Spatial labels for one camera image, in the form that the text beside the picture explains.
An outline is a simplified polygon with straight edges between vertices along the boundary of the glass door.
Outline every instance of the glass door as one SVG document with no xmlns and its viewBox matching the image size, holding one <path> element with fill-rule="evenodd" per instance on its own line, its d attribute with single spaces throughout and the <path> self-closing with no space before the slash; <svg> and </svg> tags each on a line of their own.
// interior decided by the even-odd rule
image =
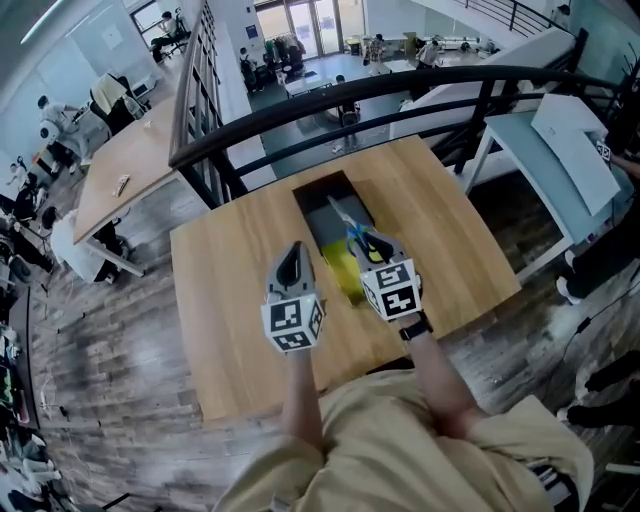
<svg viewBox="0 0 640 512">
<path fill-rule="evenodd" d="M 291 13 L 291 21 L 293 22 L 293 31 L 306 50 L 303 57 L 305 59 L 318 57 L 320 53 L 318 52 L 316 27 L 311 17 L 309 4 L 304 2 L 289 5 L 289 12 Z"/>
<path fill-rule="evenodd" d="M 333 0 L 312 0 L 315 4 L 318 39 L 322 46 L 322 55 L 340 51 L 338 23 Z"/>
</svg>

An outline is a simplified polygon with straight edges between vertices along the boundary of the beige shirt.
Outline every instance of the beige shirt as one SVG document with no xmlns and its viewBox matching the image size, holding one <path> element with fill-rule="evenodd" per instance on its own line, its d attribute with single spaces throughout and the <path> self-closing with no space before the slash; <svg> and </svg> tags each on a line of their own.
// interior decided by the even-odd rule
<svg viewBox="0 0 640 512">
<path fill-rule="evenodd" d="M 283 437 L 215 510 L 552 512 L 524 465 L 541 458 L 572 477 L 581 509 L 587 503 L 591 453 L 534 397 L 481 421 L 465 440 L 436 433 L 414 372 L 363 377 L 323 398 L 321 409 L 326 457 Z"/>
<path fill-rule="evenodd" d="M 433 66 L 438 59 L 438 51 L 440 51 L 440 47 L 425 44 L 418 53 L 418 60 L 424 62 L 427 66 Z"/>
</svg>

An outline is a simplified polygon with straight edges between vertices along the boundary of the paper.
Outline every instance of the paper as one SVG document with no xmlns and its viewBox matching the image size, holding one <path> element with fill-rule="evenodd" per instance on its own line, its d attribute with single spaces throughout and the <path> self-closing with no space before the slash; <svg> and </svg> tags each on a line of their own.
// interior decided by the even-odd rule
<svg viewBox="0 0 640 512">
<path fill-rule="evenodd" d="M 122 43 L 122 34 L 115 25 L 111 25 L 102 32 L 102 39 L 104 39 L 109 50 L 115 50 Z"/>
</svg>

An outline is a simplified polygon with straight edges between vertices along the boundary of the black cable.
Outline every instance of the black cable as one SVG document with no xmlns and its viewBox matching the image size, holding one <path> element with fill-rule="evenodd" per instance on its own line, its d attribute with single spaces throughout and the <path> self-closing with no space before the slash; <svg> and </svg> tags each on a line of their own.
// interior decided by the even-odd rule
<svg viewBox="0 0 640 512">
<path fill-rule="evenodd" d="M 558 368 L 560 367 L 560 365 L 564 362 L 565 357 L 567 357 L 567 353 L 569 352 L 569 347 L 571 346 L 571 344 L 573 343 L 573 340 L 576 338 L 576 336 L 578 336 L 578 334 L 581 334 L 587 327 L 589 327 L 591 325 L 591 322 L 593 320 L 595 320 L 597 317 L 599 317 L 602 313 L 604 313 L 607 309 L 609 309 L 611 306 L 613 306 L 614 304 L 617 304 L 618 302 L 620 302 L 624 297 L 626 297 L 627 295 L 629 295 L 633 290 L 635 290 L 638 285 L 640 285 L 640 281 L 638 281 L 635 285 L 633 285 L 631 288 L 629 288 L 626 292 L 624 292 L 622 295 L 620 295 L 620 297 L 618 297 L 617 299 L 615 299 L 613 302 L 611 302 L 610 304 L 608 304 L 607 306 L 605 306 L 604 308 L 602 308 L 600 311 L 598 311 L 595 315 L 593 316 L 588 316 L 587 318 L 585 318 L 580 325 L 578 325 L 578 328 L 576 329 L 576 332 L 573 333 L 573 335 L 571 336 L 571 338 L 569 338 L 569 341 L 567 342 L 567 346 L 564 349 L 564 353 L 562 354 L 562 357 L 560 358 L 560 360 L 556 363 L 556 365 L 553 367 L 553 370 L 551 370 L 551 373 L 549 374 L 549 380 L 547 381 L 547 387 L 545 389 L 544 395 L 542 396 L 542 402 L 544 402 L 547 398 L 547 394 L 549 393 L 549 387 L 551 386 L 551 381 L 553 381 L 553 378 L 555 377 L 556 372 L 558 371 Z"/>
</svg>

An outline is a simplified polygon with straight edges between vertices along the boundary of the floor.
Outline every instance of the floor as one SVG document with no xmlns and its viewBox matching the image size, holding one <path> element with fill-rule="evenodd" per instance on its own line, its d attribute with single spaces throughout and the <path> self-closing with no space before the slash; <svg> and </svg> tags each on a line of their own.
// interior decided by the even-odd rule
<svg viewBox="0 0 640 512">
<path fill-rule="evenodd" d="M 62 212 L 77 205 L 81 180 L 62 176 L 49 202 Z M 516 270 L 559 236 L 520 173 L 476 187 L 471 199 Z M 118 510 L 210 511 L 251 452 L 277 431 L 277 418 L 201 426 L 182 349 L 169 231 L 202 213 L 177 183 L 132 208 L 117 232 L 135 248 L 131 259 L 146 265 L 143 278 L 123 274 L 113 286 L 86 285 L 60 267 L 38 277 L 50 279 L 52 296 L 87 313 L 69 323 L 59 312 L 35 309 L 36 319 L 46 313 L 62 332 L 34 327 L 32 358 L 37 399 L 43 392 L 47 403 L 69 414 L 63 417 L 56 407 L 50 417 L 43 413 L 42 435 L 80 503 L 104 504 L 130 492 L 134 497 Z M 489 412 L 505 411 L 532 393 L 555 410 L 571 400 L 581 365 L 640 346 L 638 295 L 607 309 L 567 345 L 587 315 L 626 290 L 633 270 L 571 307 L 555 292 L 558 266 L 552 265 L 443 346 Z M 576 431 L 593 450 L 598 474 L 631 434 L 627 428 Z"/>
<path fill-rule="evenodd" d="M 315 71 L 320 76 L 335 78 L 337 75 L 343 75 L 347 81 L 369 76 L 369 68 L 362 65 L 362 58 L 352 55 L 333 55 L 314 59 L 306 62 L 305 66 L 307 71 Z M 408 98 L 408 94 L 401 93 L 361 101 L 359 102 L 361 120 L 366 121 L 397 112 L 400 109 L 400 102 Z M 287 101 L 287 93 L 284 87 L 275 82 L 268 84 L 264 91 L 250 96 L 251 108 L 254 112 L 281 101 Z M 263 133 L 262 143 L 267 154 L 270 154 L 285 146 L 338 128 L 340 128 L 339 123 L 331 121 L 324 112 L 321 112 Z M 374 146 L 388 139 L 389 126 L 381 126 L 359 133 L 357 142 L 347 143 L 343 139 L 338 139 L 275 162 L 272 164 L 273 171 L 278 178 L 283 178 L 336 156 Z"/>
</svg>

